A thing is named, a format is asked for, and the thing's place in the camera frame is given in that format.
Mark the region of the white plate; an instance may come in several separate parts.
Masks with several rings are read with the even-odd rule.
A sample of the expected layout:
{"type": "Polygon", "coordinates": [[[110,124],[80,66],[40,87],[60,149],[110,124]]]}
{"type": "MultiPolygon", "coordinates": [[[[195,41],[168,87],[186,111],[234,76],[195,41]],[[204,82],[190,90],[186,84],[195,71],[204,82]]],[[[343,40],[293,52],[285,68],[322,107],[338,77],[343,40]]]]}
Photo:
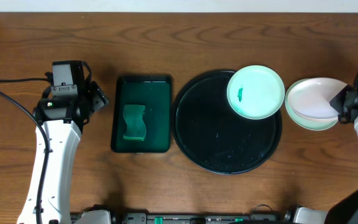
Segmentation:
{"type": "Polygon", "coordinates": [[[310,78],[296,84],[288,93],[293,111],[311,121],[337,120],[338,112],[330,101],[347,86],[333,78],[310,78]]]}
{"type": "Polygon", "coordinates": [[[280,76],[271,68],[250,65],[234,73],[227,84],[227,101],[240,116],[264,119],[276,113],[285,98],[280,76]]]}
{"type": "Polygon", "coordinates": [[[287,90],[286,94],[285,94],[285,99],[284,99],[284,103],[285,103],[285,108],[287,110],[287,113],[289,115],[289,117],[299,126],[301,126],[302,128],[305,129],[309,129],[312,131],[323,131],[326,129],[329,129],[331,127],[333,127],[336,123],[337,120],[335,121],[310,121],[307,120],[305,118],[302,118],[300,115],[296,114],[294,112],[294,110],[292,109],[292,107],[290,106],[289,102],[288,102],[288,93],[289,91],[296,86],[297,84],[303,82],[307,80],[306,79],[302,79],[302,80],[298,80],[297,82],[295,82],[294,84],[292,84],[289,89],[287,90]]]}

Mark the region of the green scrubbing sponge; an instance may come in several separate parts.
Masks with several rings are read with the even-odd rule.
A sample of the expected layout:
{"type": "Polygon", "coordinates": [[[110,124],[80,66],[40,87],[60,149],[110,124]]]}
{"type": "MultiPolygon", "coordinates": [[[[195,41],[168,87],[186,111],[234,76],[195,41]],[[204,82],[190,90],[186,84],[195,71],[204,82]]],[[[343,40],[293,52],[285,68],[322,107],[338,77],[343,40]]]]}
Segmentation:
{"type": "Polygon", "coordinates": [[[125,105],[123,118],[126,123],[126,131],[123,135],[125,140],[144,141],[147,133],[143,119],[145,112],[144,105],[125,105]]]}

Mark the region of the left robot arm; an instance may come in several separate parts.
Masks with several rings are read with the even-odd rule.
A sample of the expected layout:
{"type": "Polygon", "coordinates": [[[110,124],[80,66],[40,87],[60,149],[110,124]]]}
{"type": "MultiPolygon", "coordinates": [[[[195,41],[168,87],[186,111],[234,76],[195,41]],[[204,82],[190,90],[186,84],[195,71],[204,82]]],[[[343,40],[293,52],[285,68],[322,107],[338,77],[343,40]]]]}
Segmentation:
{"type": "Polygon", "coordinates": [[[109,101],[96,82],[53,86],[34,110],[37,147],[29,192],[18,223],[71,223],[70,189],[76,149],[89,116],[109,101]]]}

